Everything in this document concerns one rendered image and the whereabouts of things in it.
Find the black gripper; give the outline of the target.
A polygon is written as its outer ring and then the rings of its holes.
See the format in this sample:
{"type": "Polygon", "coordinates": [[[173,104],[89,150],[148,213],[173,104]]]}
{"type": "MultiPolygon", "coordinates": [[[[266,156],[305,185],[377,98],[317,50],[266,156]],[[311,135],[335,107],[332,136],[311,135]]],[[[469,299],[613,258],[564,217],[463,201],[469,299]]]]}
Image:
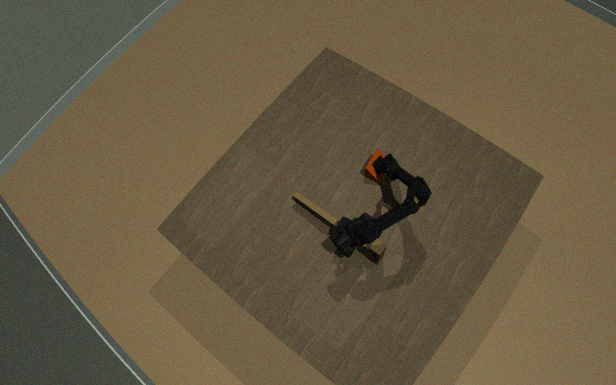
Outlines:
{"type": "MultiPolygon", "coordinates": [[[[367,213],[364,213],[363,215],[364,215],[367,219],[374,219],[374,218],[372,218],[371,216],[369,216],[367,213]]],[[[349,257],[349,256],[353,253],[354,249],[356,249],[356,247],[357,247],[356,242],[353,242],[353,243],[352,243],[351,245],[349,245],[349,246],[348,246],[348,247],[347,247],[344,251],[341,251],[341,250],[340,250],[340,249],[338,249],[338,248],[337,248],[337,250],[339,250],[339,251],[340,251],[341,253],[343,253],[345,256],[349,257]]]]}

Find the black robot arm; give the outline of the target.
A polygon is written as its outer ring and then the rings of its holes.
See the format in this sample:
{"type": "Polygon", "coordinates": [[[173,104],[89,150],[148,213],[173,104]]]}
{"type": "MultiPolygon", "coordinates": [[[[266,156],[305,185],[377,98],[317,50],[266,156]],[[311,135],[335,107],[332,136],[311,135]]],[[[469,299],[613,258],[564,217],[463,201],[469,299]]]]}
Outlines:
{"type": "Polygon", "coordinates": [[[420,207],[426,205],[432,194],[425,179],[421,176],[414,177],[401,168],[392,154],[386,155],[385,158],[378,156],[372,166],[378,175],[386,172],[393,181],[396,179],[402,181],[408,187],[407,197],[402,204],[376,219],[367,219],[362,215],[352,221],[349,218],[342,217],[337,226],[339,235],[332,241],[341,251],[344,251],[353,242],[356,242],[357,245],[373,242],[380,237],[382,231],[386,228],[408,215],[418,212],[420,207]],[[415,197],[419,201],[417,204],[414,202],[415,197]]]}

